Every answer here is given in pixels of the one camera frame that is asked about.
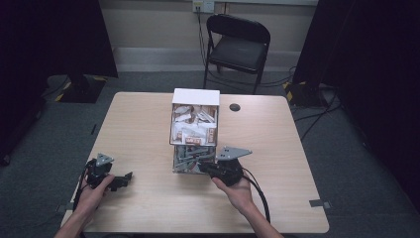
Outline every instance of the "box contents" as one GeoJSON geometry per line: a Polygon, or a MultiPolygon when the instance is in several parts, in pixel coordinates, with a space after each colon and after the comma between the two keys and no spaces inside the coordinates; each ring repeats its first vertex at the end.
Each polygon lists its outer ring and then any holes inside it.
{"type": "Polygon", "coordinates": [[[173,104],[171,144],[215,146],[217,106],[173,104]]]}
{"type": "Polygon", "coordinates": [[[175,146],[173,172],[180,174],[204,174],[198,165],[215,162],[215,147],[175,146]]]}

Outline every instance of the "wall outlet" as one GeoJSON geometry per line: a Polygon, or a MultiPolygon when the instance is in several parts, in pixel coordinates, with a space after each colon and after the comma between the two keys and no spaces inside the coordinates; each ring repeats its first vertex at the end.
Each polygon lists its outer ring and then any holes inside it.
{"type": "Polygon", "coordinates": [[[214,2],[213,1],[204,1],[203,12],[205,13],[214,13],[214,2]]]}
{"type": "Polygon", "coordinates": [[[192,1],[192,12],[203,12],[204,4],[203,1],[192,1]]]}
{"type": "Polygon", "coordinates": [[[214,1],[192,1],[192,12],[214,13],[214,1]]]}

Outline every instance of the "baseboard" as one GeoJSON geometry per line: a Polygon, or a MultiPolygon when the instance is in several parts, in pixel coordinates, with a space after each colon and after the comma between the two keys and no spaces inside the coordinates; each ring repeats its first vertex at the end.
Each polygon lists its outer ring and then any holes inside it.
{"type": "MultiPolygon", "coordinates": [[[[118,71],[196,71],[204,70],[199,49],[115,48],[118,71]]],[[[269,52],[265,71],[289,71],[296,66],[300,52],[269,52]]]]}

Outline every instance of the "white wall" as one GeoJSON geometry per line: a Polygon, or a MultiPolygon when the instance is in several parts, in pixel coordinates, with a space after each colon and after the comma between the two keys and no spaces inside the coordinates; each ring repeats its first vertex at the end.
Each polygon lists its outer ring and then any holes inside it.
{"type": "MultiPolygon", "coordinates": [[[[191,1],[101,0],[100,4],[115,48],[199,49],[198,19],[191,1]]],[[[224,7],[216,3],[215,12],[223,13],[224,7]]],[[[315,6],[228,3],[226,10],[264,24],[271,33],[271,51],[300,52],[315,6]]],[[[205,41],[208,16],[201,18],[205,41]]]]}

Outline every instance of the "chair backrest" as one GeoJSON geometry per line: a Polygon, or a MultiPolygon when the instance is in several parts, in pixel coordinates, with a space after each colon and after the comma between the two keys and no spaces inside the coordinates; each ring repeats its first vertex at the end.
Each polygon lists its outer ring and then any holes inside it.
{"type": "Polygon", "coordinates": [[[211,32],[213,32],[223,36],[269,45],[270,34],[268,29],[256,21],[226,14],[216,14],[208,18],[206,25],[210,37],[211,32]]]}

